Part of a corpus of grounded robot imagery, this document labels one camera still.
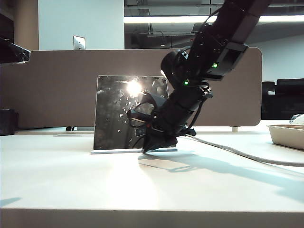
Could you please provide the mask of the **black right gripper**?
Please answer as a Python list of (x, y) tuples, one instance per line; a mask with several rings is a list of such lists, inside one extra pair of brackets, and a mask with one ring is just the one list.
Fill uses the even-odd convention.
[(208, 82), (191, 84), (186, 80), (174, 88), (157, 110), (152, 129), (147, 129), (142, 153), (159, 148), (175, 147), (177, 137), (189, 134), (204, 102), (213, 96)]

